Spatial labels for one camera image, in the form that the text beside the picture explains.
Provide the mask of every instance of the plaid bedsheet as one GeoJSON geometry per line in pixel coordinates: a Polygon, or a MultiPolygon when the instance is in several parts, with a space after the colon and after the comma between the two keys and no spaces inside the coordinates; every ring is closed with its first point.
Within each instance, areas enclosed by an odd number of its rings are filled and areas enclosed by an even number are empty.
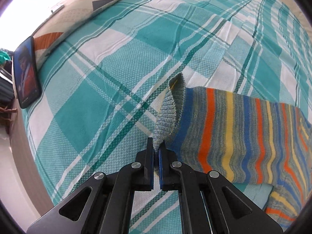
{"type": "MultiPolygon", "coordinates": [[[[311,52],[304,28],[279,0],[119,1],[51,54],[39,71],[43,94],[23,110],[53,203],[94,172],[134,161],[179,72],[187,87],[285,102],[311,122],[311,52]]],[[[176,193],[139,196],[134,234],[181,232],[176,193]],[[169,230],[161,228],[166,223],[169,230]]]]}

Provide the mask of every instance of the bed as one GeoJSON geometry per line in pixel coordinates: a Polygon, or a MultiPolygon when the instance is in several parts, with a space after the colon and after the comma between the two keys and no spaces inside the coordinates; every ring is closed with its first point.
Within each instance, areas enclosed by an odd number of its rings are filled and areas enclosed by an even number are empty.
{"type": "MultiPolygon", "coordinates": [[[[119,1],[51,53],[39,72],[43,95],[22,112],[47,190],[41,212],[92,173],[132,162],[152,136],[166,82],[179,72],[187,87],[295,105],[311,122],[311,50],[305,28],[279,0],[119,1]]],[[[132,231],[161,230],[155,220],[177,195],[142,223],[153,193],[134,207],[132,231]]],[[[178,208],[167,215],[163,221],[177,219],[178,208]]]]}

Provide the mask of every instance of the phone screen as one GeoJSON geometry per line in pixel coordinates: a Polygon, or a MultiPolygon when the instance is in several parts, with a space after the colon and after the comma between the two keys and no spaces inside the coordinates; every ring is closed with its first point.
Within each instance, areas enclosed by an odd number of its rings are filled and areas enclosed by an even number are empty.
{"type": "Polygon", "coordinates": [[[14,79],[21,108],[28,107],[40,95],[33,37],[27,38],[13,54],[14,79]]]}

